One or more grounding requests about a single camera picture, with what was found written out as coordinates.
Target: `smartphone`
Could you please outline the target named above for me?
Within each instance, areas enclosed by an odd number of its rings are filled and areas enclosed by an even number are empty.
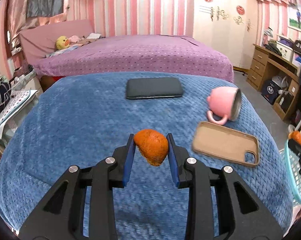
[[[178,78],[133,78],[127,81],[126,99],[175,98],[183,95]]]

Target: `textured blue fabric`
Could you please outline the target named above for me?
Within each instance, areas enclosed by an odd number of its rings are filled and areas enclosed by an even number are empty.
[[[182,98],[125,99],[128,79],[167,76],[180,79],[185,91]],[[151,72],[59,80],[41,95],[0,161],[1,216],[19,229],[70,165],[93,166],[125,145],[129,134],[146,128],[164,135],[171,132],[178,146],[210,167],[229,164],[191,150],[197,124],[207,120],[206,98],[218,86],[234,85],[204,76]],[[231,166],[286,230],[292,218],[292,193],[285,167],[273,138],[245,96],[238,120],[226,126],[258,138],[260,165]],[[184,239],[188,190],[174,187],[167,158],[153,167],[136,150],[130,182],[125,189],[114,190],[114,203],[120,239]]]

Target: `gray floor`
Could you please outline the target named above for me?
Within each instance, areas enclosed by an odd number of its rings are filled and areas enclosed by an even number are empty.
[[[283,149],[288,136],[288,124],[284,123],[273,110],[272,105],[246,82],[246,78],[246,75],[243,76],[242,73],[235,71],[235,85],[241,89],[241,91],[250,101],[256,113],[262,119],[270,134],[274,138],[278,149]]]

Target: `pink headboard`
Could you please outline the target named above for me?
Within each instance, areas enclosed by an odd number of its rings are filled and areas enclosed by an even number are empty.
[[[68,38],[73,35],[87,37],[93,32],[89,20],[66,21],[21,31],[19,39],[26,61],[32,65],[56,50],[55,43],[60,36]]]

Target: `picture frame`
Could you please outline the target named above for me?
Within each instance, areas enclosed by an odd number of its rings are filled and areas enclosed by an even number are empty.
[[[301,32],[301,5],[289,6],[288,27]]]

